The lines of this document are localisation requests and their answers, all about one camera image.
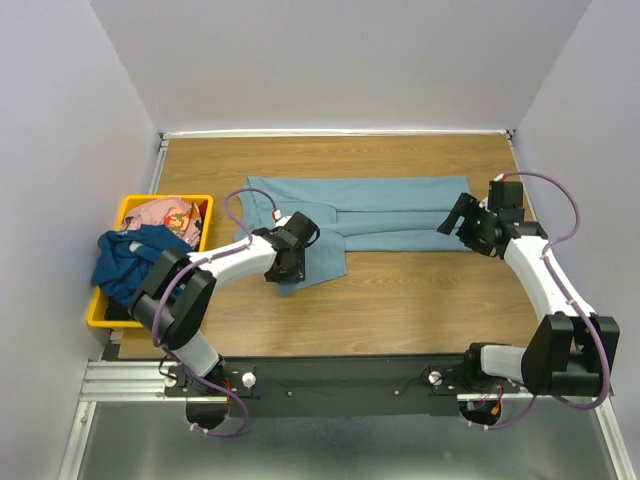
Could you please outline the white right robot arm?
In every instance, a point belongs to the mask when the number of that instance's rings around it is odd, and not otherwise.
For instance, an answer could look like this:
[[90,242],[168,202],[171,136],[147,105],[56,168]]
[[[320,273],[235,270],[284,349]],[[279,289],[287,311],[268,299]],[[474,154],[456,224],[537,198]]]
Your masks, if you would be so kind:
[[476,253],[503,260],[539,320],[524,348],[471,344],[460,379],[474,392],[485,390],[496,378],[507,379],[534,395],[554,396],[579,409],[594,408],[609,394],[620,329],[577,292],[555,258],[555,241],[541,224],[526,220],[519,178],[518,173],[498,175],[483,200],[461,194],[438,228]]

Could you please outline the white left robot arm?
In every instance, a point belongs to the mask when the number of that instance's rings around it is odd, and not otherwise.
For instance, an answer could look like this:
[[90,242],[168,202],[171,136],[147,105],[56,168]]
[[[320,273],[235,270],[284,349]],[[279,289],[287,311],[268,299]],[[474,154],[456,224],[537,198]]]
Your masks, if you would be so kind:
[[166,249],[132,295],[128,312],[152,334],[156,347],[184,365],[197,393],[212,394],[221,385],[223,359],[201,325],[213,294],[253,275],[285,285],[304,280],[305,250],[319,236],[319,227],[296,212],[218,249],[190,254]]

